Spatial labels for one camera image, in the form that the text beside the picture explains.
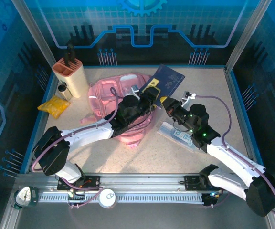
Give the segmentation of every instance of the small bottle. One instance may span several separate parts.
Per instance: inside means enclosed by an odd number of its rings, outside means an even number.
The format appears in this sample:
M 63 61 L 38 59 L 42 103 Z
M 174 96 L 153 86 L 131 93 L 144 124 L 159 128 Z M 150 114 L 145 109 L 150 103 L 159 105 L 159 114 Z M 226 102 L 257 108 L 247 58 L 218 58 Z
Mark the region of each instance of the small bottle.
M 70 101 L 70 99 L 72 98 L 71 92 L 64 84 L 58 86 L 58 91 L 63 99 Z

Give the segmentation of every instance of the clear plastic bag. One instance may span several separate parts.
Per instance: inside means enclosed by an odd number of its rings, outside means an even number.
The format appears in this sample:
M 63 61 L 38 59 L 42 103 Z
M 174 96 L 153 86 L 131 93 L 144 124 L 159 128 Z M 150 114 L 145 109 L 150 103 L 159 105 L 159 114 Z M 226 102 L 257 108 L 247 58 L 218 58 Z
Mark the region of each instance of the clear plastic bag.
M 38 106 L 38 110 L 46 111 L 50 113 L 50 115 L 55 119 L 57 119 L 69 105 L 70 102 L 60 99 L 54 95 L 49 101 Z

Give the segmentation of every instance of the metal pole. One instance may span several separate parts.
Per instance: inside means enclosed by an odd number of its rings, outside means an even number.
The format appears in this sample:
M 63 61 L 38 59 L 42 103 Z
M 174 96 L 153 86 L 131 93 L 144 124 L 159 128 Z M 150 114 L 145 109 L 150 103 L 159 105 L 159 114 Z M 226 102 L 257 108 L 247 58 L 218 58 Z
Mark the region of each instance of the metal pole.
M 260 0 L 257 4 L 251 18 L 249 19 L 246 28 L 244 29 L 238 43 L 236 44 L 233 52 L 230 55 L 230 58 L 226 64 L 226 72 L 230 73 L 233 67 L 235 66 L 238 58 L 242 54 L 244 48 L 249 42 L 251 36 L 253 35 L 256 27 L 261 21 L 263 15 L 265 14 L 268 6 L 270 5 L 271 0 Z
M 38 47 L 40 48 L 43 56 L 45 57 L 48 64 L 52 67 L 56 63 L 56 59 L 53 56 L 51 49 L 49 48 L 46 40 L 44 39 L 36 21 L 34 20 L 31 12 L 26 6 L 23 0 L 11 0 L 15 8 L 19 12 L 19 15 L 23 19 L 26 27 L 31 33 L 32 37 L 36 41 Z

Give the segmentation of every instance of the pink backpack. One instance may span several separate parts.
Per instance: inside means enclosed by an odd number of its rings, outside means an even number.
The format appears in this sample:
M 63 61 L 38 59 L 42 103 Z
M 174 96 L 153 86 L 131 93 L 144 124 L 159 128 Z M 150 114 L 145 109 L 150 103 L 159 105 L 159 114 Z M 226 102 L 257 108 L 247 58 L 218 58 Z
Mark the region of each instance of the pink backpack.
M 116 98 L 110 92 L 110 88 L 114 87 L 117 94 L 121 97 L 129 94 L 131 86 L 137 85 L 141 88 L 147 80 L 150 78 L 148 75 L 142 75 L 139 73 L 130 73 L 120 76 L 114 76 L 107 79 L 100 80 L 95 85 L 89 88 L 88 98 L 94 113 L 94 117 L 86 117 L 80 120 L 81 124 L 86 122 L 96 122 L 106 115 L 115 110 Z M 141 124 L 127 130 L 120 136 L 116 137 L 121 142 L 126 143 L 130 148 L 137 147 L 141 140 L 144 138 L 146 131 L 151 128 L 150 122 L 153 119 L 153 113 L 144 117 L 138 118 L 133 124 Z

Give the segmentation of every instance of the yellow bag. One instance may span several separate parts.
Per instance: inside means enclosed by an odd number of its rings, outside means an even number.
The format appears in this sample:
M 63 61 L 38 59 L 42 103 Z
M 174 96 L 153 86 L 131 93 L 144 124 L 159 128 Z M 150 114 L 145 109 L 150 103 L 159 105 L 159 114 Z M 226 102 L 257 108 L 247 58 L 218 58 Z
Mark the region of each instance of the yellow bag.
M 38 106 L 39 111 L 46 111 L 55 119 L 59 118 L 62 112 L 70 105 L 70 102 L 58 98 L 54 95 L 49 101 Z

